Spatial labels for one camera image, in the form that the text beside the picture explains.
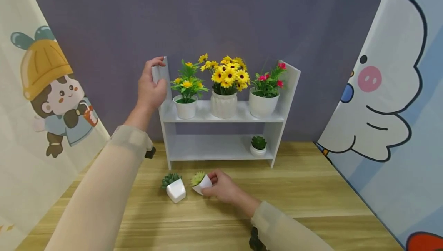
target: cartoon eye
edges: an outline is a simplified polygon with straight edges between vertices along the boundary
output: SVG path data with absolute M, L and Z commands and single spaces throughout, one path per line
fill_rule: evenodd
M 360 57 L 360 63 L 361 63 L 361 64 L 364 64 L 364 63 L 367 62 L 367 61 L 368 61 L 368 56 L 363 55 L 363 56 Z

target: shelf board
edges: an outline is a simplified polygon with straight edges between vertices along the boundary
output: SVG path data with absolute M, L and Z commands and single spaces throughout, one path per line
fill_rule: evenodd
M 169 153 L 170 161 L 272 160 L 267 150 L 257 158 L 250 152 L 254 135 L 176 135 Z
M 177 108 L 174 102 L 171 102 L 169 108 L 163 116 L 163 122 L 283 122 L 282 115 L 278 112 L 272 113 L 269 117 L 258 119 L 251 115 L 249 111 L 248 101 L 237 102 L 237 112 L 229 119 L 219 119 L 211 114 L 210 100 L 197 101 L 197 113 L 195 117 L 182 120 L 177 116 Z

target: beige sleeve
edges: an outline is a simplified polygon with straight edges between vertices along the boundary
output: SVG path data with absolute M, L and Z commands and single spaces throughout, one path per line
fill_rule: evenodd
M 268 202 L 261 203 L 251 222 L 258 230 L 259 240 L 268 250 L 333 250 L 311 230 Z
M 79 184 L 45 250 L 114 249 L 129 192 L 149 145 L 145 132 L 131 126 L 117 128 Z

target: white flower pot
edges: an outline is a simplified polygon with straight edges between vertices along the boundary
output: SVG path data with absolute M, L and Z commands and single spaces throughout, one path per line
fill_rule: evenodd
M 182 104 L 177 103 L 177 100 L 180 100 L 182 98 L 181 95 L 177 95 L 174 97 L 173 101 L 175 103 L 175 106 L 177 108 L 177 115 L 183 120 L 191 119 L 195 117 L 195 112 L 197 111 L 197 97 L 193 96 L 192 99 L 195 100 L 195 102 Z
M 254 91 L 255 88 L 250 88 L 249 108 L 251 115 L 257 118 L 268 117 L 274 112 L 280 94 L 276 97 L 260 97 L 253 94 Z
M 212 187 L 211 179 L 207 175 L 205 175 L 200 184 L 196 185 L 195 187 L 192 187 L 192 189 L 198 192 L 199 195 L 203 195 L 202 189 L 210 187 Z
M 221 119 L 233 117 L 237 111 L 237 93 L 220 95 L 212 91 L 211 113 Z
M 172 184 L 169 184 L 166 187 L 166 193 L 169 196 L 169 198 L 177 204 L 179 201 L 181 201 L 183 198 L 186 197 L 186 189 L 185 185 L 183 184 L 183 181 L 181 179 L 178 179 L 177 181 L 174 181 Z
M 266 147 L 265 147 L 265 149 L 260 150 L 260 149 L 256 149 L 251 144 L 250 150 L 251 150 L 252 155 L 254 155 L 254 157 L 257 157 L 257 158 L 263 158 L 266 154 Z

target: wooden tabletop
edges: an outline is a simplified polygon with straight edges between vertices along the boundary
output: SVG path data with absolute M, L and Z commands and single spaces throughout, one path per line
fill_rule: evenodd
M 187 186 L 173 204 L 161 189 L 169 171 L 162 143 L 145 160 L 126 205 L 115 250 L 250 250 L 250 222 L 235 208 Z M 221 168 L 247 192 L 317 233 L 335 250 L 402 250 L 313 143 L 282 143 L 274 169 L 265 161 L 181 161 L 173 172 L 188 183 L 198 170 Z M 88 167 L 17 250 L 43 250 Z

